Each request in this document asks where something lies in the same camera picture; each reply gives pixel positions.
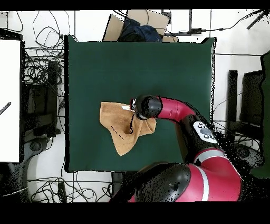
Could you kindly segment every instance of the black cable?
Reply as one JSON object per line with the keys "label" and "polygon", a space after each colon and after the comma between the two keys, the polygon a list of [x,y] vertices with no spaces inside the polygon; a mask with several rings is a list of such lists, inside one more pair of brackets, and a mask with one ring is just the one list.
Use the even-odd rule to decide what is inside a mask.
{"label": "black cable", "polygon": [[64,133],[65,133],[65,130],[64,130],[63,126],[62,126],[61,118],[60,118],[60,115],[59,115],[59,114],[60,114],[60,109],[61,109],[61,103],[64,101],[64,99],[62,100],[62,102],[60,102],[60,99],[59,99],[59,97],[58,97],[58,100],[59,100],[58,118],[59,118],[59,121],[60,121],[61,128],[62,128],[62,130],[63,130]]}
{"label": "black cable", "polygon": [[260,13],[260,12],[264,12],[265,10],[257,10],[257,11],[254,11],[252,13],[249,13],[248,15],[245,15],[244,17],[242,17],[240,20],[238,20],[233,26],[231,26],[230,28],[219,28],[219,29],[214,29],[214,30],[205,30],[205,31],[223,31],[223,30],[229,30],[233,27],[236,26],[237,23],[239,23],[241,20],[245,19],[245,18],[248,18],[249,16],[252,16],[252,15],[255,15],[257,13]]}
{"label": "black cable", "polygon": [[20,30],[20,31],[18,31],[18,30],[11,30],[11,29],[9,29],[9,28],[0,28],[0,29],[6,29],[6,30],[9,30],[9,31],[13,31],[13,32],[21,32],[21,31],[23,30],[23,22],[22,22],[22,20],[21,20],[21,18],[20,18],[20,15],[19,15],[18,11],[16,11],[16,13],[17,13],[17,15],[18,15],[18,17],[19,17],[19,20],[20,20],[20,22],[21,22],[21,25],[22,25],[21,30]]}
{"label": "black cable", "polygon": [[148,23],[149,23],[149,14],[148,14],[148,11],[147,10],[145,10],[145,11],[147,13],[147,23],[146,23],[146,25],[148,25]]}
{"label": "black cable", "polygon": [[219,103],[219,104],[215,107],[214,112],[213,112],[213,115],[214,115],[215,110],[217,109],[217,107],[218,107],[220,104],[223,104],[224,102],[226,102],[228,99],[226,99],[226,100],[224,100],[223,102]]}
{"label": "black cable", "polygon": [[127,15],[123,15],[123,14],[117,12],[116,10],[113,10],[113,11],[114,11],[116,14],[118,14],[118,15],[120,15],[120,16],[123,16],[124,18],[127,17]]}

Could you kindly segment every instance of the white floor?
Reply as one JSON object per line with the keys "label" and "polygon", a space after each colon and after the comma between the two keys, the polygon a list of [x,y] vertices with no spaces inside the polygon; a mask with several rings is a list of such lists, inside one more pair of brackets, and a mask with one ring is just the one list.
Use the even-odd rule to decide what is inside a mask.
{"label": "white floor", "polygon": [[[240,18],[254,10],[192,10],[192,28],[202,28],[213,30],[218,28],[227,28],[233,26]],[[189,27],[189,11],[188,10],[171,10],[172,25],[168,25],[167,29],[172,32],[186,31]],[[38,46],[34,41],[33,21],[37,16],[35,12],[18,12],[22,19],[23,30],[20,32],[25,41],[25,47]],[[113,11],[52,11],[62,34],[73,34],[79,41],[101,41],[104,35],[109,15]],[[179,41],[184,42],[201,42],[204,38],[216,37],[216,64],[215,64],[215,97],[214,107],[226,99],[227,92],[227,74],[228,70],[238,70],[238,92],[242,91],[242,77],[244,73],[262,69],[260,55],[270,50],[270,27],[269,17],[263,18],[255,24],[250,30],[247,26],[258,15],[251,16],[239,22],[234,28],[223,31],[207,31],[202,34],[193,36],[183,36]],[[49,11],[40,11],[34,22],[36,35],[46,26],[57,29],[56,22]],[[0,27],[6,27],[6,14],[0,13]],[[16,12],[8,13],[8,28],[12,30],[20,30],[21,23]],[[38,38],[40,42],[44,42],[49,30],[44,31]],[[57,41],[57,36],[50,34],[46,45],[53,45]],[[241,95],[238,97],[238,108],[240,108]],[[226,103],[221,104],[215,111],[214,120],[225,120]],[[60,177],[61,167],[64,160],[65,139],[64,134],[57,135],[53,141],[50,150],[35,156],[28,168],[28,179],[34,180],[39,178]],[[63,171],[63,177],[67,181],[72,181],[72,174]],[[91,182],[91,181],[111,181],[109,172],[79,172],[78,181],[82,188],[92,188],[98,198],[103,195],[102,187],[108,186],[107,183]],[[42,186],[44,182],[30,182],[29,194],[33,194],[37,188]],[[67,194],[72,193],[72,189],[66,186]],[[88,191],[85,196],[92,197],[93,193]],[[42,194],[37,195],[36,199],[44,199]],[[106,202],[108,197],[103,197],[100,201]],[[78,197],[74,202],[84,202],[82,197]]]}

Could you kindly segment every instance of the floor tile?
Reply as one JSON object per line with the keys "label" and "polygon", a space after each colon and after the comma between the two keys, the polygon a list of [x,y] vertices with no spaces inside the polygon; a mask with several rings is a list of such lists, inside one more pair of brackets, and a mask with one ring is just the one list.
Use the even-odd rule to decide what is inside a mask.
{"label": "floor tile", "polygon": [[[52,14],[49,11],[40,11],[39,13],[38,11],[23,11],[23,12],[19,11],[18,13],[23,23],[23,30],[19,33],[23,35],[23,40],[25,41],[25,47],[28,48],[28,47],[33,47],[33,46],[39,46],[35,42],[35,35],[36,35],[37,41],[40,44],[46,45],[46,46],[54,46],[58,41],[58,36],[56,33],[51,32],[52,31],[51,28],[46,28],[47,26],[51,26],[57,32],[60,30],[60,33],[63,35],[69,34],[69,33],[74,34],[74,11],[66,11],[66,12],[69,15],[69,17],[65,13],[65,11],[51,11]],[[12,30],[21,29],[20,20],[16,12],[14,11],[8,13],[8,27]]]}
{"label": "floor tile", "polygon": [[[229,28],[240,18],[256,10],[212,10],[211,30]],[[259,14],[240,21],[234,28],[211,31],[217,38],[216,53],[264,54],[270,49],[270,16],[263,18],[251,29],[247,27]]]}
{"label": "floor tile", "polygon": [[76,11],[75,36],[80,42],[102,41],[110,14],[113,10],[80,10]]}

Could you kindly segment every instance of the cable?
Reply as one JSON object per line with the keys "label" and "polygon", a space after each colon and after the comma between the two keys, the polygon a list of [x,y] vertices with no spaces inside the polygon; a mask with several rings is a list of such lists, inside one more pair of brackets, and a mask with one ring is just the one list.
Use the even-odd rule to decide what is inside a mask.
{"label": "cable", "polygon": [[126,17],[126,15],[123,15],[123,14],[117,12],[116,10],[113,10],[113,11],[114,11],[116,14],[120,15],[120,16]]}
{"label": "cable", "polygon": [[146,25],[148,25],[148,23],[149,23],[149,14],[148,14],[148,11],[147,10],[145,10],[145,11],[147,13],[147,23],[146,23]]}
{"label": "cable", "polygon": [[223,102],[219,103],[219,104],[215,107],[214,112],[213,112],[213,115],[214,115],[215,110],[217,109],[217,107],[218,107],[220,104],[223,104],[224,102],[226,102],[228,99],[226,99],[226,100],[224,100]]}
{"label": "cable", "polygon": [[9,30],[9,31],[13,31],[13,32],[21,32],[21,31],[23,30],[23,22],[22,22],[22,20],[21,20],[21,18],[20,18],[20,15],[19,15],[18,11],[16,11],[16,13],[17,13],[17,15],[18,15],[18,17],[19,17],[19,20],[20,20],[20,22],[21,22],[21,25],[22,25],[21,30],[20,30],[20,31],[18,31],[18,30],[11,30],[11,29],[9,29],[9,28],[0,28],[0,29],[6,29],[6,30]]}
{"label": "cable", "polygon": [[6,195],[4,195],[4,196],[2,196],[2,197],[6,197],[6,196],[9,196],[9,195],[12,195],[12,194],[19,193],[19,192],[21,192],[21,191],[26,190],[27,188],[28,188],[28,187],[26,187],[26,188],[24,188],[24,189],[21,189],[21,190],[18,190],[18,191],[15,191],[15,192],[13,192],[13,193],[11,193],[11,194],[6,194]]}
{"label": "cable", "polygon": [[230,28],[219,28],[219,29],[205,30],[205,31],[218,31],[218,30],[219,30],[219,31],[223,31],[223,30],[229,30],[229,29],[235,27],[236,24],[239,23],[241,20],[243,20],[243,19],[245,19],[245,18],[247,18],[247,17],[249,17],[249,16],[255,15],[255,14],[257,14],[257,13],[264,12],[264,11],[265,11],[265,10],[257,10],[257,11],[254,11],[254,12],[252,12],[252,13],[249,13],[248,15],[245,15],[245,16],[242,17],[240,20],[238,20],[238,21],[237,21],[233,26],[231,26]]}

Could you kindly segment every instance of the tangled wires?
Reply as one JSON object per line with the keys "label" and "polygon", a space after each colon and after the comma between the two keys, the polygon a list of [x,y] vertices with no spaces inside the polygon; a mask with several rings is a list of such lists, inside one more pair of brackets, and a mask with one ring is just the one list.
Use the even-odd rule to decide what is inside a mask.
{"label": "tangled wires", "polygon": [[[69,22],[69,15],[67,14],[67,20],[69,24],[69,33],[70,34],[70,22]],[[57,30],[52,28],[51,26],[46,26],[43,28],[37,35],[34,28],[35,20],[37,19],[40,12],[37,13],[34,21],[33,21],[33,31],[35,35],[35,42],[40,47],[30,47],[25,48],[25,84],[28,85],[44,85],[48,88],[53,89],[52,85],[48,82],[48,65],[49,61],[56,61],[57,62],[57,85],[63,85],[63,69],[64,69],[64,42],[63,42],[63,34],[61,34],[57,20],[55,19],[54,15],[51,11],[49,13],[53,16]],[[45,30],[50,29],[45,41],[41,44],[38,40],[38,37],[41,35],[42,32]],[[58,36],[57,42],[53,46],[47,46],[46,42],[51,33],[55,33]],[[64,97],[63,94],[59,95],[56,89],[53,91],[57,94],[58,97]]]}
{"label": "tangled wires", "polygon": [[[61,203],[64,193],[61,192],[61,189],[58,189],[56,192],[56,186],[59,185],[59,183],[64,182],[68,187],[72,188],[72,193],[69,193],[66,195],[66,199],[68,203],[73,203],[74,199],[78,197],[82,197],[85,202],[90,202],[90,199],[94,199],[94,202],[99,202],[104,196],[107,196],[109,198],[112,198],[112,193],[111,193],[111,186],[114,184],[113,182],[109,182],[108,187],[102,187],[103,195],[101,197],[97,197],[96,192],[93,189],[90,188],[82,188],[79,184],[79,181],[77,180],[76,176],[76,182],[79,186],[79,189],[74,187],[74,181],[72,182],[73,185],[68,183],[66,180],[63,178],[58,178],[58,177],[51,177],[51,178],[46,178],[46,179],[36,179],[36,180],[28,180],[28,182],[33,182],[33,181],[45,181],[45,183],[38,188],[38,190],[32,194],[31,196],[31,201],[32,202],[46,202],[46,203]],[[87,191],[92,192],[91,197],[87,197],[85,193]],[[41,194],[41,196],[44,197],[44,199],[41,200],[36,200],[36,197],[38,194]]]}

